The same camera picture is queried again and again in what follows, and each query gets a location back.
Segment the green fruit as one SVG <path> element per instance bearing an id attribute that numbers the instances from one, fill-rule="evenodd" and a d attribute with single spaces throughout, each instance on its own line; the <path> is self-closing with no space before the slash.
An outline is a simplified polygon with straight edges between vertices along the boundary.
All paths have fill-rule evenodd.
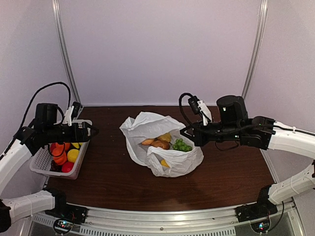
<path id="1" fill-rule="evenodd" d="M 177 151 L 189 152 L 192 151 L 192 146 L 186 144 L 183 139 L 176 139 L 172 148 Z"/>

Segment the yellow banana bunch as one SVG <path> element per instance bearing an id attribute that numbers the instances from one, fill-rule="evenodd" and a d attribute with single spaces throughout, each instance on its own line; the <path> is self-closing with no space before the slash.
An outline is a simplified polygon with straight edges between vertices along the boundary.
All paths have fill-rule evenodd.
<path id="1" fill-rule="evenodd" d="M 71 143 L 72 148 L 80 149 L 83 143 Z"/>

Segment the brown kiwi fruit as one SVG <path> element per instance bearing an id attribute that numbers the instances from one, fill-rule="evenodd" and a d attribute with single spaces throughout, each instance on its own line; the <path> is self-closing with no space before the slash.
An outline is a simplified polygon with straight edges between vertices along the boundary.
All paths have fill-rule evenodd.
<path id="1" fill-rule="evenodd" d="M 151 146 L 155 148 L 162 148 L 164 150 L 170 149 L 170 143 L 167 141 L 156 140 L 151 143 Z"/>

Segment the orange fruit from bag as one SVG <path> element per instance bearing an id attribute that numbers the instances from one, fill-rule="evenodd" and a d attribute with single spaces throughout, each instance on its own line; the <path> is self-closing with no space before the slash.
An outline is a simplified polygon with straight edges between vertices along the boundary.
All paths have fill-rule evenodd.
<path id="1" fill-rule="evenodd" d="M 55 143 L 55 146 L 58 149 L 68 151 L 70 149 L 71 143 L 63 143 L 63 144 Z"/>

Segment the white plastic bag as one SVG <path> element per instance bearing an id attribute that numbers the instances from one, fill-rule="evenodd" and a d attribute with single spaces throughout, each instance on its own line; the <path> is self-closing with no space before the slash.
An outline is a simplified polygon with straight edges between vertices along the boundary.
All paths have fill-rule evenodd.
<path id="1" fill-rule="evenodd" d="M 179 177 L 192 172 L 204 159 L 201 148 L 180 134 L 184 127 L 183 123 L 170 116 L 140 112 L 136 118 L 128 117 L 120 126 L 120 130 L 126 138 L 128 153 L 135 163 L 148 167 L 157 177 Z M 165 133 L 171 134 L 172 145 L 176 139 L 183 139 L 186 144 L 192 146 L 192 151 L 182 152 L 172 147 L 164 150 L 141 144 L 145 139 L 154 139 Z M 162 166 L 161 160 L 165 160 L 170 168 Z"/>

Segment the yellow orange mango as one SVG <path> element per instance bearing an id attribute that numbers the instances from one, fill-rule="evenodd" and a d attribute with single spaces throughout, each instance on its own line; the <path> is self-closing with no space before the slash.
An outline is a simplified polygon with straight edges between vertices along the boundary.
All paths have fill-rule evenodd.
<path id="1" fill-rule="evenodd" d="M 167 164 L 165 160 L 161 160 L 160 164 L 166 168 L 170 168 L 170 166 Z"/>

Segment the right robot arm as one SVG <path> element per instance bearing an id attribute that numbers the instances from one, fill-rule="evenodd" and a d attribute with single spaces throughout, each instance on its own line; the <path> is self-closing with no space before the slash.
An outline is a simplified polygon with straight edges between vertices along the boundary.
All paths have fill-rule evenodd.
<path id="1" fill-rule="evenodd" d="M 213 121 L 210 109 L 195 95 L 183 93 L 179 97 L 180 113 L 188 123 L 180 133 L 196 147 L 209 142 L 236 142 L 237 145 L 257 148 L 267 155 L 279 154 L 282 160 L 302 162 L 287 178 L 261 188 L 253 204 L 235 209 L 239 222 L 275 214 L 278 206 L 288 199 L 315 187 L 315 134 L 285 125 L 273 118 L 250 118 L 243 97 L 226 95 L 217 100 L 219 121 Z"/>

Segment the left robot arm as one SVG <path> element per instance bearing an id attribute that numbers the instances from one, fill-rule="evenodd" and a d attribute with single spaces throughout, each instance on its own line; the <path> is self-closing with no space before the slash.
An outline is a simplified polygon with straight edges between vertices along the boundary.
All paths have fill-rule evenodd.
<path id="1" fill-rule="evenodd" d="M 42 148 L 52 143 L 87 143 L 99 133 L 91 121 L 74 121 L 78 103 L 69 106 L 62 120 L 57 120 L 60 108 L 57 104 L 39 103 L 35 117 L 27 126 L 22 126 L 11 143 L 0 155 L 0 231 L 6 232 L 17 221 L 38 212 L 51 210 L 59 218 L 71 213 L 66 195 L 57 189 L 34 192 L 19 190 L 11 198 L 6 193 L 13 181 L 23 174 L 26 165 Z"/>

